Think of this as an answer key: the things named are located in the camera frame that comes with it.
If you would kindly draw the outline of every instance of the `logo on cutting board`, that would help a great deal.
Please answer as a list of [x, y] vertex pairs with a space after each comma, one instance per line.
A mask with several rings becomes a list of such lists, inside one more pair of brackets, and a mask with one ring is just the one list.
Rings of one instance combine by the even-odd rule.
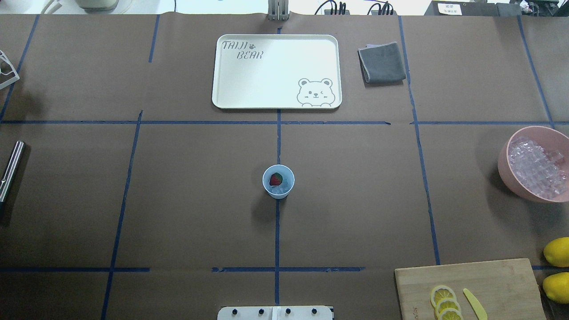
[[310, 81], [302, 78], [298, 81], [298, 85], [300, 90], [296, 99], [305, 108], [311, 106], [330, 108], [332, 102], [336, 100], [336, 96], [332, 92], [332, 80], [328, 78], [324, 78], [322, 81]]
[[263, 59], [264, 51], [255, 50], [257, 46], [253, 43], [247, 41], [223, 41], [221, 43], [221, 49], [223, 50], [236, 50], [237, 60], [248, 60], [248, 59]]

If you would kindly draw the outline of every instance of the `metal handle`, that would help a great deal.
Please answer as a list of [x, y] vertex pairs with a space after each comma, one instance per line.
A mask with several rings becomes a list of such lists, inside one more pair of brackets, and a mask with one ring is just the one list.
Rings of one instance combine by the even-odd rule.
[[23, 141], [16, 141], [16, 144], [14, 145], [12, 155], [10, 155], [10, 162], [8, 162], [6, 170], [4, 170], [4, 176], [2, 176], [0, 184], [0, 202], [6, 201], [8, 191], [10, 191], [12, 180], [14, 179], [16, 169], [18, 168], [25, 147], [26, 144]]

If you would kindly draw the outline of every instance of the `brown tabletop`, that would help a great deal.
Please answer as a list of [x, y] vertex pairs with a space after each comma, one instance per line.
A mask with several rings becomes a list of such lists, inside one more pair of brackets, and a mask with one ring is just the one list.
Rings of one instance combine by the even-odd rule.
[[[400, 319], [394, 269], [527, 257], [569, 207], [523, 200], [497, 157], [519, 128], [569, 133], [563, 18], [0, 15], [21, 79], [0, 91], [0, 163], [27, 144], [0, 228], [1, 319], [216, 319], [327, 305]], [[211, 102], [224, 34], [330, 34], [336, 110]], [[396, 41], [407, 79], [364, 82]], [[261, 185], [284, 164], [283, 200]], [[566, 308], [554, 306], [557, 314]]]

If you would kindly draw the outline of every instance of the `bear face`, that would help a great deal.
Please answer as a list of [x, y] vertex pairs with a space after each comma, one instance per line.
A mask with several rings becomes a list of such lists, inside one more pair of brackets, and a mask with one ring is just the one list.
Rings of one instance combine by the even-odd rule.
[[303, 78], [298, 81], [298, 85], [300, 91], [296, 99], [303, 107], [322, 106], [330, 108], [330, 104], [336, 100], [336, 96], [332, 93], [332, 80], [330, 79], [309, 81]]

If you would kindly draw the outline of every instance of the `lemon slice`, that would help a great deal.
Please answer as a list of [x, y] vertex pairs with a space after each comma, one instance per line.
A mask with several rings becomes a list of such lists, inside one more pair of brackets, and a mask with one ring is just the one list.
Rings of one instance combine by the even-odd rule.
[[463, 320], [463, 317], [455, 308], [446, 308], [440, 312], [438, 320]]
[[444, 298], [439, 300], [439, 302], [437, 302], [436, 304], [435, 307], [436, 316], [438, 317], [439, 314], [441, 314], [441, 311], [448, 308], [456, 309], [460, 313], [462, 312], [462, 309], [460, 308], [460, 305], [457, 300], [455, 300], [454, 298]]
[[431, 304], [433, 308], [436, 308], [436, 304], [445, 298], [452, 298], [456, 301], [456, 294], [445, 285], [436, 286], [431, 290]]

